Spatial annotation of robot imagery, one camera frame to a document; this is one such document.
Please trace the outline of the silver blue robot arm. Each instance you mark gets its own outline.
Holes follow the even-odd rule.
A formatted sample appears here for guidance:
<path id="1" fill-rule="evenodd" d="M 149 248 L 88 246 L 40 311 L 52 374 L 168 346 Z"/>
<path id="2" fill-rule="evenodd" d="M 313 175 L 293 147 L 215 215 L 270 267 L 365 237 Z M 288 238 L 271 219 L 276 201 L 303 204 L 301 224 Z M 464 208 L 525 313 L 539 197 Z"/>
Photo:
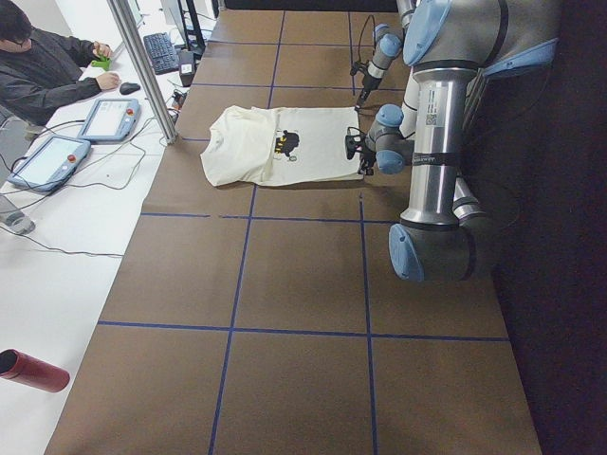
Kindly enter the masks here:
<path id="1" fill-rule="evenodd" d="M 404 38 L 407 35 L 417 2 L 397 1 L 396 3 L 401 29 L 392 29 L 386 24 L 374 26 L 372 58 L 367 62 L 357 59 L 352 63 L 350 75 L 356 76 L 358 73 L 363 75 L 362 88 L 354 106 L 357 112 L 363 107 L 369 95 L 379 88 L 385 73 L 403 50 Z"/>
<path id="2" fill-rule="evenodd" d="M 558 1 L 401 1 L 401 30 L 377 28 L 372 60 L 360 67 L 361 96 L 401 58 L 411 73 L 403 102 L 386 104 L 371 128 L 346 139 L 360 171 L 411 172 L 409 203 L 389 231 L 403 280 L 486 276 L 500 230 L 461 174 L 464 133 L 490 79 L 548 66 L 558 42 Z"/>

